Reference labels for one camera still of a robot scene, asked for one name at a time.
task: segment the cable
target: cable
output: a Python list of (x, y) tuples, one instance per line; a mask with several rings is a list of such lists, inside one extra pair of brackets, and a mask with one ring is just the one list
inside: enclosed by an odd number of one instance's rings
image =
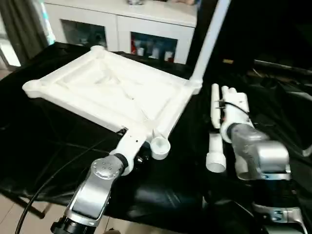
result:
[(30, 209), (31, 205), (34, 203), (35, 199), (37, 198), (37, 196), (39, 195), (39, 193), (43, 190), (43, 188), (61, 171), (63, 170), (66, 166), (68, 166), (69, 164), (71, 164), (72, 162), (74, 162), (75, 160), (77, 160), (78, 158), (80, 158), (81, 156), (83, 156), (86, 152), (92, 150), (93, 148), (97, 147), (99, 144), (101, 144), (102, 142), (104, 142), (107, 139), (104, 138), (101, 141), (99, 141), (98, 143), (94, 144), (93, 146), (91, 146), (90, 148), (86, 149), (85, 151), (83, 151), (82, 153), (80, 153), (79, 155), (77, 155), (76, 157), (74, 157), (72, 160), (70, 160), (69, 162), (67, 162), (64, 166), (62, 166), (61, 168), (59, 168), (50, 178), (48, 178), (44, 184), (37, 190), (37, 192), (32, 196), (32, 198), (30, 199), (30, 201), (28, 202), (27, 206), (25, 207), (23, 213), (21, 214), (20, 218), (19, 218), (19, 222), (16, 226), (16, 230), (15, 230), (15, 234), (20, 234), (20, 230), (21, 227), (23, 225), (23, 222), (26, 218), (27, 212)]
[(238, 202), (236, 201), (233, 201), (237, 206), (239, 206), (240, 208), (242, 208), (244, 211), (246, 211), (251, 217), (254, 218), (254, 215), (253, 213), (251, 213), (249, 210), (247, 210), (245, 207), (243, 207), (241, 204), (239, 204)]
[(233, 106), (233, 107), (236, 107), (237, 109), (241, 110), (242, 112), (244, 112), (248, 117), (250, 117), (249, 113), (245, 110), (243, 110), (242, 108), (240, 108), (239, 106), (231, 103), (231, 102), (228, 102), (228, 101), (221, 101), (220, 102), (221, 104), (225, 104), (225, 105), (230, 105), (230, 106)]
[(260, 73), (258, 73), (254, 68), (253, 68), (253, 72), (255, 72), (258, 76), (260, 76), (261, 78), (263, 78)]

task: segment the white pipe cap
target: white pipe cap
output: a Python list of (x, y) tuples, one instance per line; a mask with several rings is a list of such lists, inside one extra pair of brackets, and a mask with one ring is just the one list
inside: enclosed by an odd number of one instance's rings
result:
[(167, 157), (170, 151), (171, 145), (168, 139), (157, 136), (152, 139), (151, 142), (151, 150), (152, 150), (152, 157), (157, 160), (163, 160)]
[(206, 168), (215, 173), (222, 173), (226, 170), (226, 158), (219, 152), (207, 153)]

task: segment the metal clamp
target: metal clamp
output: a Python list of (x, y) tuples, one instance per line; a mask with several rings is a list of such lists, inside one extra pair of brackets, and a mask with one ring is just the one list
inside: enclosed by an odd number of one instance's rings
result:
[(302, 214), (299, 207), (278, 208), (267, 207), (253, 204), (253, 209), (259, 214), (263, 214), (263, 218), (273, 223), (296, 223), (301, 226), (305, 234), (308, 234), (303, 223)]

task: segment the glass cabinet door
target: glass cabinet door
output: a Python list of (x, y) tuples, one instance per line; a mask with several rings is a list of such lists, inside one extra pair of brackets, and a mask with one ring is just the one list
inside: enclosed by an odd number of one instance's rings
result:
[(107, 49), (105, 27), (61, 19), (67, 43), (91, 47), (102, 45)]
[(45, 8), (56, 41), (118, 51), (116, 15), (52, 4)]
[(194, 28), (118, 16), (119, 50), (185, 64)]
[(177, 39), (131, 33), (131, 54), (173, 62)]

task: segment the curtain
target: curtain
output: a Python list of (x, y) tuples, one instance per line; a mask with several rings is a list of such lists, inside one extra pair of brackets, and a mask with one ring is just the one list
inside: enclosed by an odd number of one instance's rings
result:
[(7, 36), (21, 65), (48, 46), (34, 0), (0, 0)]

